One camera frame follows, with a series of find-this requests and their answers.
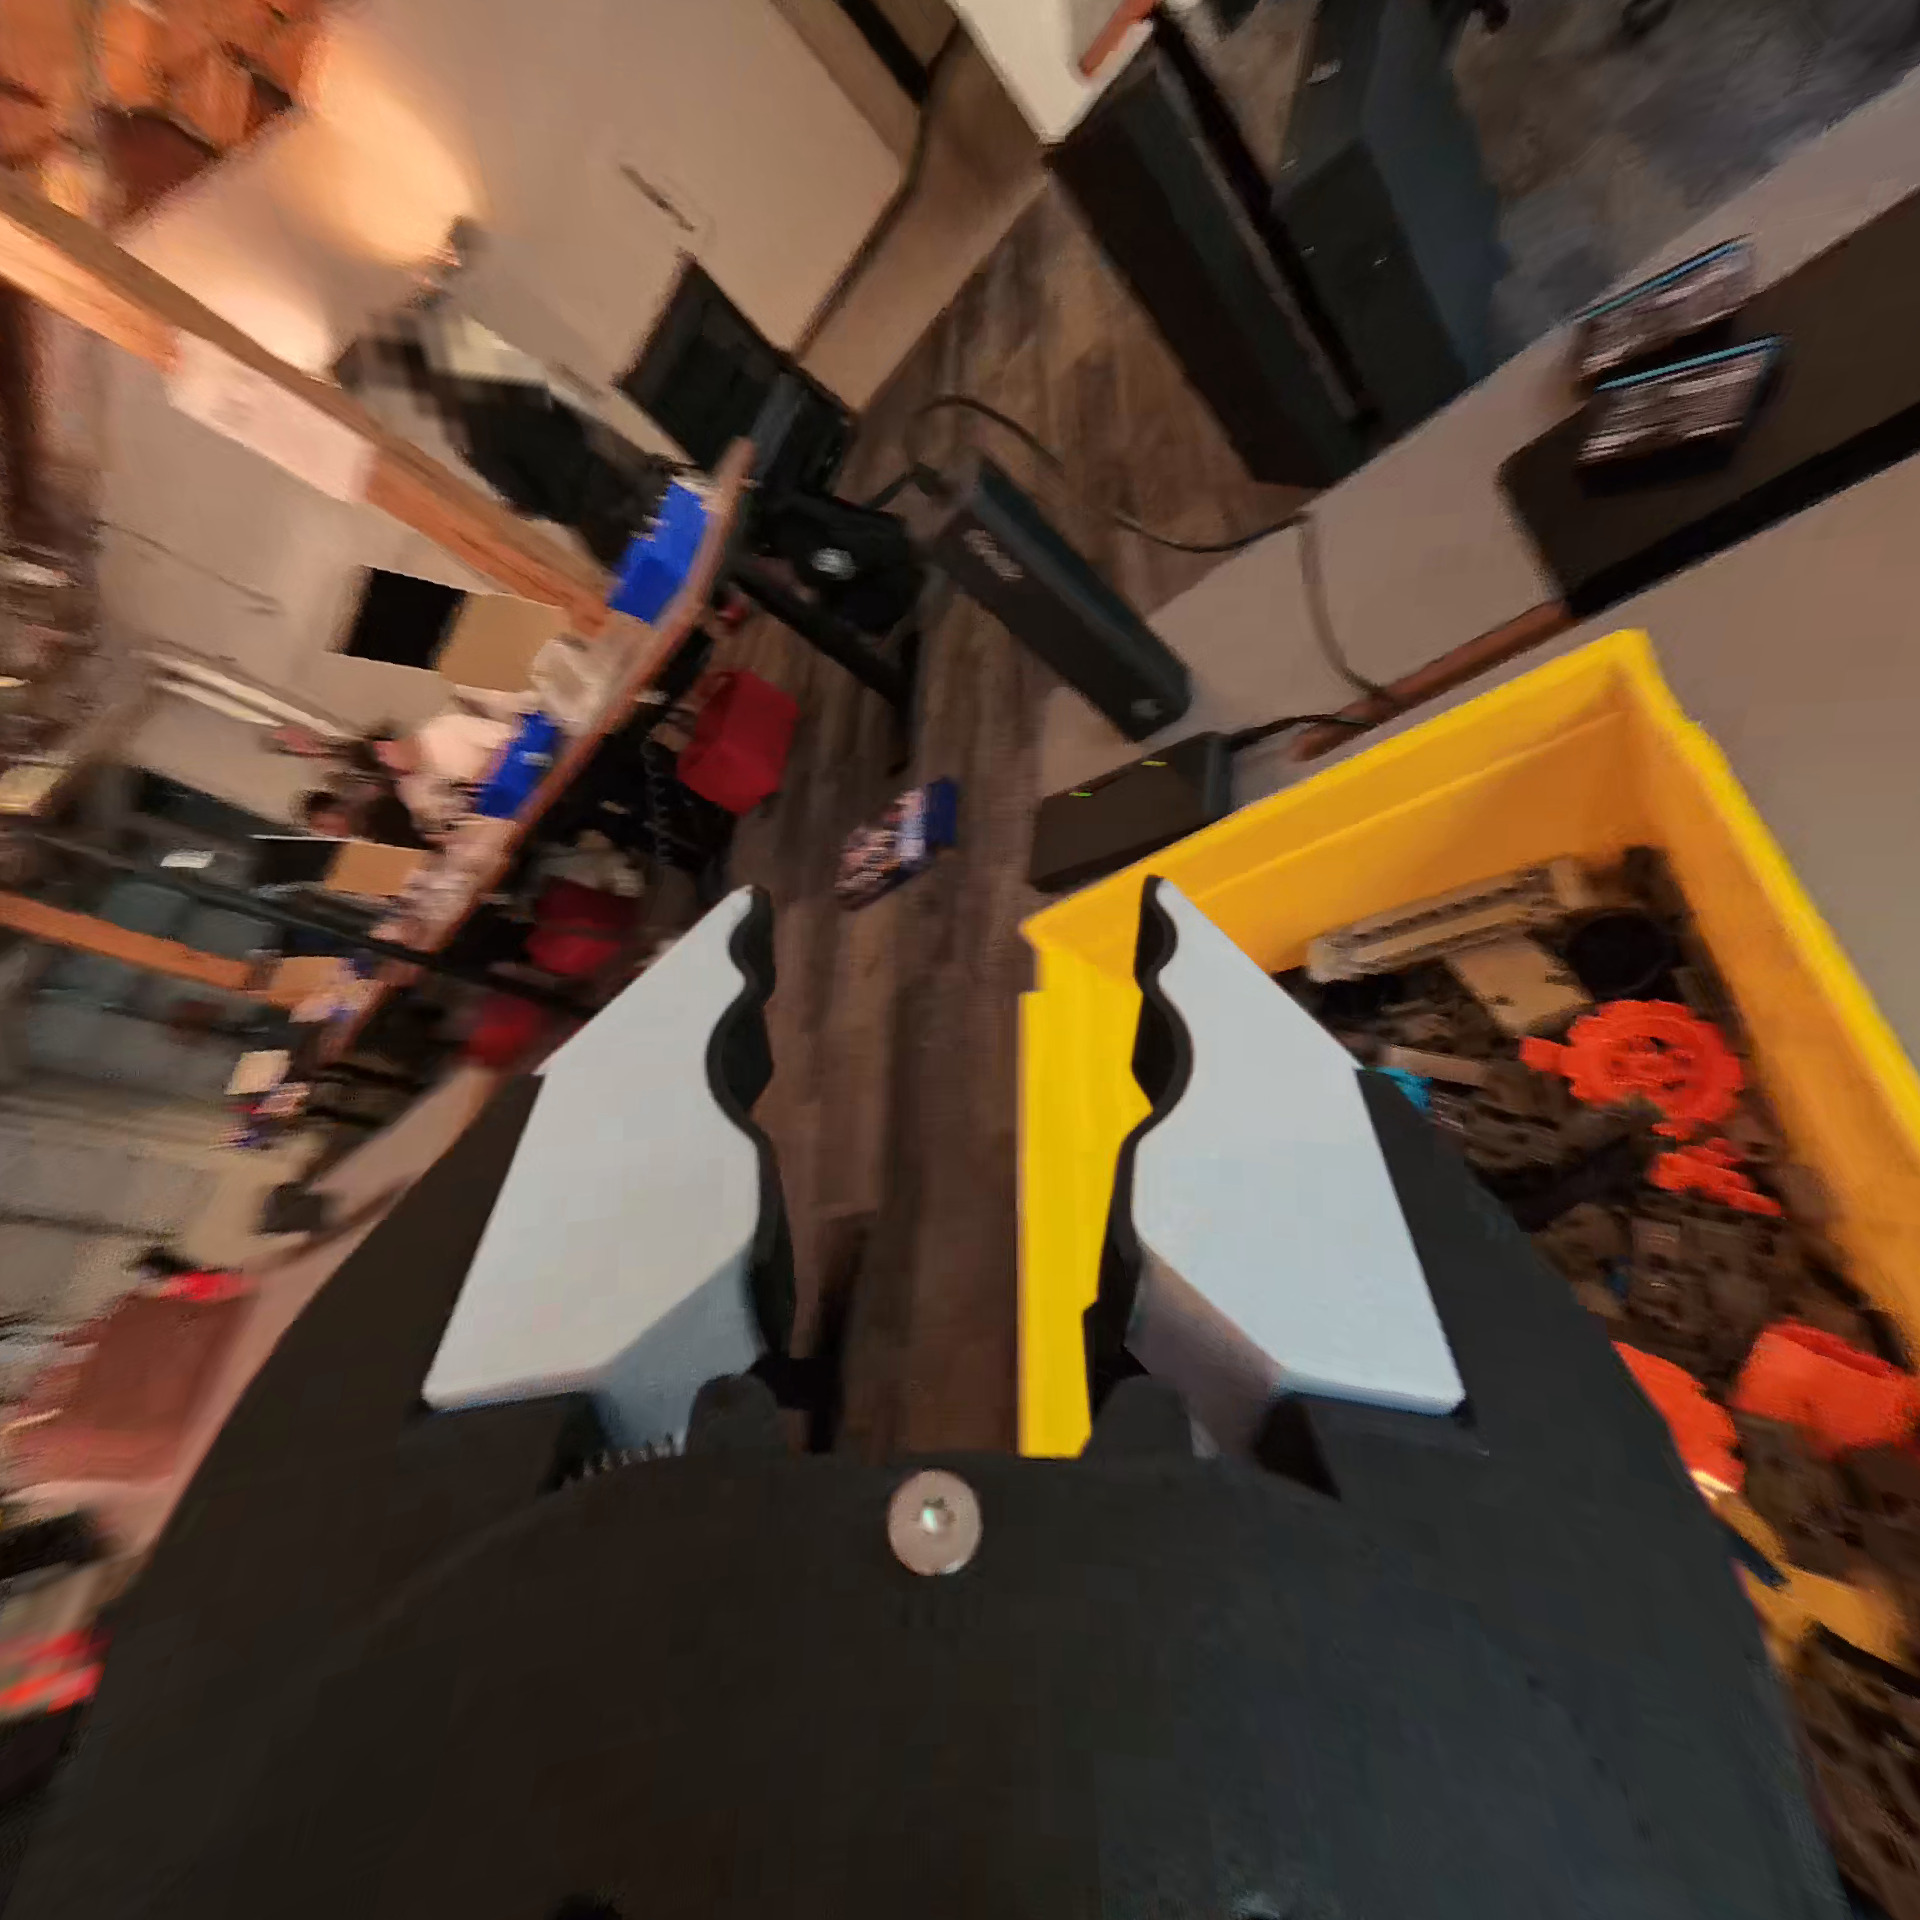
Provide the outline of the small blue printed box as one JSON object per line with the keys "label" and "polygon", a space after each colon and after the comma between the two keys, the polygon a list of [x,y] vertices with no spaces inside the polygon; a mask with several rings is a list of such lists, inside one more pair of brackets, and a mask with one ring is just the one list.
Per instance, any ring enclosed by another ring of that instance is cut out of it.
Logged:
{"label": "small blue printed box", "polygon": [[949,777],[908,787],[842,847],[833,897],[861,910],[923,877],[958,847],[961,787]]}

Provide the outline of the yellow plastic bin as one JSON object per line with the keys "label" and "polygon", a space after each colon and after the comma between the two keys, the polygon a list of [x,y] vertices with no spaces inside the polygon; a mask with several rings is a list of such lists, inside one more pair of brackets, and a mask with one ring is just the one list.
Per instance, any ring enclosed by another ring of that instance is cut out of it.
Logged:
{"label": "yellow plastic bin", "polygon": [[1090,1430],[1083,1312],[1124,1131],[1139,897],[1158,873],[1261,971],[1310,938],[1467,881],[1660,848],[1755,1047],[1759,1081],[1830,1201],[1854,1283],[1915,1344],[1918,1093],[1850,957],[1649,635],[1620,631],[1332,763],[1027,923],[1020,1011],[1017,1446]]}

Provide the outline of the black power box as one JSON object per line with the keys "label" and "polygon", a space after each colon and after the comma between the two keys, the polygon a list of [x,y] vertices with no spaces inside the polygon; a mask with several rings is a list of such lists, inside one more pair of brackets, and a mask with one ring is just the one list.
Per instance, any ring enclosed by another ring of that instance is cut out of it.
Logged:
{"label": "black power box", "polygon": [[1037,808],[1027,886],[1060,897],[1139,865],[1233,813],[1233,738],[1193,735]]}

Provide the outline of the dark flat box blue edge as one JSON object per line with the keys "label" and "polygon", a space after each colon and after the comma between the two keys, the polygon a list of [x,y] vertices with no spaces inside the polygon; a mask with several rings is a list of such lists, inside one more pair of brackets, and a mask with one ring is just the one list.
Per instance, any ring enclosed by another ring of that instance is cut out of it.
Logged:
{"label": "dark flat box blue edge", "polygon": [[1732,320],[1755,293],[1746,237],[1684,256],[1574,315],[1572,374],[1583,389]]}
{"label": "dark flat box blue edge", "polygon": [[1788,339],[1765,335],[1602,381],[1581,414],[1581,470],[1644,464],[1737,445],[1779,384]]}

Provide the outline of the large grey frame brick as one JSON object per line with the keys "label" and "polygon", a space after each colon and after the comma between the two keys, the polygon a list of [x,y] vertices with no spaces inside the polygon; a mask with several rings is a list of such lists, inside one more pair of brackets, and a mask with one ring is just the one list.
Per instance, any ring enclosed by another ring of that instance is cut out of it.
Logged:
{"label": "large grey frame brick", "polygon": [[1558,858],[1332,928],[1307,945],[1303,969],[1322,986],[1404,974],[1553,928],[1597,906],[1601,888],[1589,869]]}

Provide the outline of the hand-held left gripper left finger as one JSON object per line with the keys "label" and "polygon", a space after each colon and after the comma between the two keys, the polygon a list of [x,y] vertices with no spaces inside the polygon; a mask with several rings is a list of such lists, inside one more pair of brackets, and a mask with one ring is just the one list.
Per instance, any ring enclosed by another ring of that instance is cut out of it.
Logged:
{"label": "hand-held left gripper left finger", "polygon": [[641,1450],[681,1442],[708,1382],[796,1397],[794,1239],[757,1121],[775,986],[775,904],[740,886],[540,1066],[426,1406],[586,1397]]}

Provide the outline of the pile of toy building parts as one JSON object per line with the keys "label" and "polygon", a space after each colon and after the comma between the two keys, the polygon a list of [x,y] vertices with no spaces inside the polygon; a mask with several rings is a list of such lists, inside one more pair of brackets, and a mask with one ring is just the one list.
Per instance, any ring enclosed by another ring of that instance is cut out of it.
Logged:
{"label": "pile of toy building parts", "polygon": [[[1601,906],[1393,976],[1275,974],[1463,1152],[1663,1416],[1788,1670],[1860,1917],[1915,1917],[1915,1344],[1854,1283],[1753,1040],[1657,848],[1580,862]],[[1894,1651],[1788,1625],[1875,1595]]]}

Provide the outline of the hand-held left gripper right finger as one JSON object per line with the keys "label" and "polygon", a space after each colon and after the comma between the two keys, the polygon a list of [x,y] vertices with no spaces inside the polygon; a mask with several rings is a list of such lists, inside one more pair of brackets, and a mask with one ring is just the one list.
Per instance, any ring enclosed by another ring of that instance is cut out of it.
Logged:
{"label": "hand-held left gripper right finger", "polygon": [[1258,1457],[1286,1401],[1457,1418],[1467,1386],[1367,1070],[1161,877],[1133,981],[1143,1115],[1098,1245],[1092,1411],[1151,1382],[1225,1457]]}

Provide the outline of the black desk mat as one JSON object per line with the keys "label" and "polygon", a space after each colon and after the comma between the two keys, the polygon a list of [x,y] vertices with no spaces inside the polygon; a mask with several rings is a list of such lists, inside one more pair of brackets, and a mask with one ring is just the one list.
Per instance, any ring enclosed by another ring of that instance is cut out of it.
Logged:
{"label": "black desk mat", "polygon": [[1501,464],[1505,503],[1572,618],[1602,613],[1915,456],[1918,198],[1634,374],[1765,335],[1788,339],[1779,384],[1732,447],[1581,470],[1586,397]]}

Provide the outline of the blue storage bin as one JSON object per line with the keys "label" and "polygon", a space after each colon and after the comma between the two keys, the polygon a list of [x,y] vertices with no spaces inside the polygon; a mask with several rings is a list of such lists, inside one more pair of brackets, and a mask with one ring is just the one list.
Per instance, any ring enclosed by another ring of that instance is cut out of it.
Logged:
{"label": "blue storage bin", "polygon": [[684,590],[697,565],[708,531],[708,502],[701,486],[673,480],[655,514],[623,550],[612,570],[607,608],[649,627]]}
{"label": "blue storage bin", "polygon": [[489,821],[509,821],[521,814],[529,800],[564,757],[564,728],[543,711],[529,711],[509,733],[492,773],[474,789],[470,814]]}

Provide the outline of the black cabinet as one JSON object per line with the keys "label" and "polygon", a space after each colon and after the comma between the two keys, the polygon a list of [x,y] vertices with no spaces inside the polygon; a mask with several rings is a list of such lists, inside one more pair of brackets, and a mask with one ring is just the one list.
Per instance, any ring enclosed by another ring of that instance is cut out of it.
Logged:
{"label": "black cabinet", "polygon": [[1311,22],[1278,223],[1388,439],[1498,365],[1498,192],[1454,77],[1451,5],[1329,2]]}
{"label": "black cabinet", "polygon": [[1370,402],[1354,365],[1163,8],[1046,169],[1253,480],[1323,490],[1361,466]]}

